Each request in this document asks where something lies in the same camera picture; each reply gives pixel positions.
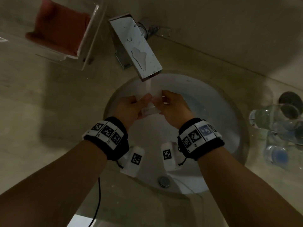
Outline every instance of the hand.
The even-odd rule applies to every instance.
[[[137,119],[142,119],[141,110],[151,101],[151,94],[146,94],[138,102],[135,96],[123,97],[114,110],[113,117],[119,119],[125,126],[127,132]]]
[[[151,101],[161,110],[160,114],[165,116],[170,125],[180,129],[184,123],[194,118],[182,95],[166,90],[162,91],[162,95],[162,99],[153,97]]]

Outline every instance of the forearm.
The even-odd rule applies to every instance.
[[[106,162],[97,146],[80,142],[0,195],[0,226],[67,226]]]
[[[303,216],[224,147],[198,164],[229,226],[303,226]]]

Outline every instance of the sink drain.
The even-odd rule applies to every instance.
[[[166,176],[161,176],[158,178],[158,183],[163,188],[168,188],[170,186],[169,178]]]

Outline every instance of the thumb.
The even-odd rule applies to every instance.
[[[157,109],[159,109],[161,112],[164,111],[166,105],[162,102],[161,98],[153,97],[151,101]]]
[[[134,106],[138,111],[140,111],[150,103],[151,99],[152,96],[150,93],[148,93],[145,96],[143,96],[137,103],[135,103]]]

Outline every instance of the faucet spout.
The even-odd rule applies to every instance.
[[[130,14],[109,19],[116,57],[122,68],[131,65],[142,82],[162,71],[162,66]]]

